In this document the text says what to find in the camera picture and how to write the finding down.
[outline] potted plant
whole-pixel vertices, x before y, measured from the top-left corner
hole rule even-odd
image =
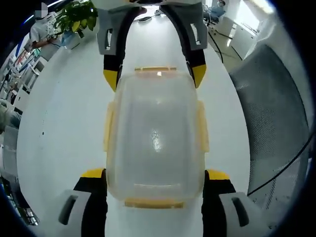
[[[78,33],[84,37],[83,30],[88,27],[91,31],[96,25],[98,17],[97,9],[91,1],[83,3],[74,1],[67,4],[56,17],[54,27],[59,29],[58,34]]]

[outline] white surface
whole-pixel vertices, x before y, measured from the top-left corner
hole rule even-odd
[[[186,201],[199,196],[204,152],[190,74],[158,70],[123,76],[114,105],[108,191],[119,200]]]
[[[204,52],[208,69],[197,93],[205,105],[210,138],[205,165],[228,173],[236,190],[247,192],[250,156],[242,108],[215,51]],[[165,16],[133,23],[122,73],[161,65],[187,72],[173,25]],[[113,97],[96,41],[72,51],[61,48],[45,66],[23,113],[17,144],[21,190],[39,218],[81,174],[105,166],[104,121]],[[122,207],[111,195],[107,200],[109,237],[202,236],[201,198],[182,210],[133,209]]]

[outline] wall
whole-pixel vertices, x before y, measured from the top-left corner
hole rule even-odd
[[[227,4],[227,12],[225,16],[235,21],[239,9],[240,0],[230,0]]]
[[[205,0],[205,4],[208,6],[212,6],[213,0]]]
[[[254,15],[253,11],[243,0],[240,1],[235,22],[241,26],[242,24],[246,24],[254,30],[257,29],[260,24],[259,19]]]
[[[250,0],[244,0],[244,2],[259,21],[264,21],[268,18],[268,14],[265,13],[263,9],[261,9],[255,3]]]

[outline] plastic container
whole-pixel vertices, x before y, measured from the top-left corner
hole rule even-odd
[[[107,184],[126,205],[148,208],[181,207],[202,192],[204,152],[190,75],[173,68],[137,69],[120,79]]]

